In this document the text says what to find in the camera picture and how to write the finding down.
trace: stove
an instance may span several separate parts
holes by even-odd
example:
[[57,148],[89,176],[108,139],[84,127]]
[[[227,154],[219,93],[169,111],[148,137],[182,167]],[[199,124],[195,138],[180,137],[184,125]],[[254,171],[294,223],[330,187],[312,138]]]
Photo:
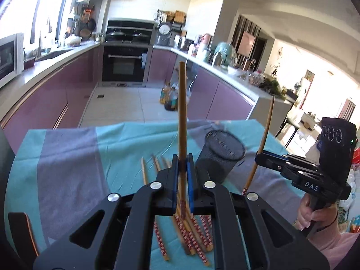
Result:
[[157,23],[110,19],[104,43],[103,86],[145,86]]

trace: countertop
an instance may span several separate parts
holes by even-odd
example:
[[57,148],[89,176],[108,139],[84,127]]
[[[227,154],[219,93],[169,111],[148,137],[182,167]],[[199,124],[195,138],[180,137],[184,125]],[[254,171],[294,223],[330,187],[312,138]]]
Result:
[[[227,69],[221,68],[219,66],[212,67],[210,64],[200,61],[199,59],[192,57],[177,48],[157,46],[157,45],[154,45],[154,48],[159,49],[159,50],[171,51],[175,54],[178,54],[178,55],[190,60],[191,62],[194,62],[195,64],[199,65],[200,67],[208,70],[210,73],[212,73],[212,74],[216,75],[217,77],[219,77],[220,79],[224,80],[225,82],[227,82],[228,84],[233,86],[235,89],[237,89],[238,91],[240,91],[241,93],[243,93],[244,95],[249,97],[254,102],[257,102],[259,98],[271,100],[270,94],[268,94],[267,92],[261,90],[260,88],[258,88],[256,86],[253,86],[250,83],[247,83],[244,80],[238,78],[235,75],[235,73],[232,71],[228,71]],[[279,98],[275,98],[275,101],[291,104],[287,100],[282,100]]]
[[0,120],[3,119],[13,105],[33,86],[40,82],[40,80],[75,57],[99,46],[99,44],[100,43],[86,42],[79,47],[71,48],[70,51],[58,57],[35,62],[34,67],[24,70],[20,75],[0,88]]

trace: wooden chopstick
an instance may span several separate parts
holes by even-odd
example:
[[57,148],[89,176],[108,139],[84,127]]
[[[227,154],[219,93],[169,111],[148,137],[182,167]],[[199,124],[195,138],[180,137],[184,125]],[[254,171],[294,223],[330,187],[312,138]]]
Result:
[[[170,161],[163,156],[161,158],[165,167],[170,168],[171,167]],[[214,248],[214,246],[212,245],[212,243],[209,244],[208,240],[204,236],[196,218],[191,214],[188,204],[186,204],[186,221],[190,226],[190,229],[193,232],[202,251],[207,251],[207,252],[211,251]]]
[[205,236],[206,236],[206,239],[208,240],[209,242],[209,245],[211,246],[211,248],[213,249],[213,243],[212,243],[212,238],[211,238],[211,235],[210,235],[210,230],[209,230],[209,227],[207,226],[206,224],[206,219],[205,219],[205,216],[204,215],[200,215],[200,220],[201,220],[201,224],[204,228],[204,231],[205,231]]
[[178,239],[180,241],[180,244],[181,244],[182,248],[184,249],[185,254],[190,255],[190,250],[189,250],[188,246],[185,244],[184,237],[182,236],[182,233],[181,233],[181,231],[179,229],[179,225],[178,225],[175,217],[170,216],[170,218],[171,218],[172,224],[174,226],[176,235],[178,236]]
[[[145,167],[146,167],[145,161],[144,161],[143,158],[141,158],[141,169],[142,169],[142,172],[143,172],[144,185],[146,185],[148,183],[148,180],[147,180],[147,177],[146,177],[146,172],[145,172]],[[154,231],[155,231],[157,242],[159,244],[161,254],[162,254],[164,260],[168,261],[169,256],[167,255],[167,252],[166,252],[166,249],[165,249],[165,246],[164,246],[164,242],[163,242],[163,240],[161,238],[159,227],[157,225],[156,220],[154,221]]]
[[188,224],[192,228],[192,231],[193,231],[194,235],[195,235],[195,233],[197,233],[199,239],[201,240],[201,243],[206,248],[206,251],[207,252],[211,251],[212,250],[212,245],[209,244],[209,241],[204,236],[203,232],[201,231],[200,225],[198,224],[198,221],[196,220],[194,215],[191,214],[188,205],[186,206],[186,213],[187,213],[186,218],[187,218]]
[[206,258],[204,252],[201,250],[198,242],[196,241],[196,239],[195,239],[195,237],[194,237],[193,232],[192,232],[191,229],[190,229],[190,226],[188,225],[188,223],[186,222],[186,220],[183,220],[182,222],[183,222],[183,225],[184,225],[184,227],[185,227],[185,230],[186,230],[187,233],[188,233],[189,240],[190,240],[190,242],[193,244],[193,246],[194,246],[196,252],[198,253],[200,259],[202,260],[202,262],[204,263],[205,266],[210,266],[210,262],[209,262],[209,260]]
[[207,215],[206,218],[207,218],[207,224],[208,224],[209,227],[211,228],[211,227],[212,227],[212,224],[211,224],[211,215]]
[[[155,170],[158,173],[161,170],[159,162],[155,155],[152,155],[152,158],[154,161]],[[179,219],[177,217],[174,215],[174,216],[171,216],[171,219],[172,219],[172,223],[174,225],[176,233],[177,234],[180,233],[180,234],[178,234],[178,238],[180,240],[181,246],[183,247],[186,255],[188,255],[188,254],[195,255],[196,251],[189,240],[189,237],[183,226],[183,223],[182,223],[181,219]]]
[[186,65],[179,62],[179,178],[181,219],[186,218],[186,157],[187,157],[187,111],[186,111]]
[[[259,150],[257,151],[257,154],[263,152],[264,147],[265,147],[265,142],[266,142],[266,138],[268,137],[269,127],[270,127],[270,123],[271,123],[272,110],[274,108],[274,101],[275,101],[275,97],[273,96],[272,99],[271,99],[271,103],[270,103],[268,119],[266,121],[264,134],[262,135],[262,140],[261,140],[261,143],[260,143],[260,146],[259,146]],[[254,165],[252,167],[252,170],[251,170],[251,173],[249,175],[249,178],[247,179],[245,187],[243,188],[243,191],[242,191],[243,195],[245,195],[247,190],[249,189],[250,184],[251,184],[251,182],[252,182],[252,180],[254,178],[256,169],[257,169],[257,164],[254,163]]]

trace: teal tablecloth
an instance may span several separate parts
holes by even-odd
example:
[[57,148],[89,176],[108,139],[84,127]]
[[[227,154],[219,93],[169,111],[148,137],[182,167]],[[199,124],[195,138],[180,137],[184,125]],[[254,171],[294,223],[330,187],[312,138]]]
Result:
[[[235,166],[224,185],[239,192],[253,164],[263,127],[257,121],[188,122],[188,153],[197,159],[204,136],[211,129],[233,133],[246,147],[246,162]],[[84,129],[30,130],[14,160],[5,198],[5,227],[13,246],[7,215],[29,215],[40,251],[61,237],[109,192],[124,196],[142,185],[140,159],[147,163],[148,180],[156,178],[151,155],[172,159],[178,152],[177,122],[121,123]],[[286,150],[271,135],[266,150]],[[278,172],[261,168],[250,190],[259,192],[288,221],[296,217],[302,192]],[[197,255],[186,256],[169,217],[158,223],[170,261],[161,256],[156,238],[152,242],[151,269],[201,269]],[[214,265],[213,253],[206,256]]]

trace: ceiling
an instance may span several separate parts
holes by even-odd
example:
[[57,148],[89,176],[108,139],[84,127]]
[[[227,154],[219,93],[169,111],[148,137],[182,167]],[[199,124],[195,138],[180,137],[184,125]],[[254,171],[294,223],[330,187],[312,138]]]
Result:
[[360,15],[350,0],[241,0],[240,13],[360,83]]

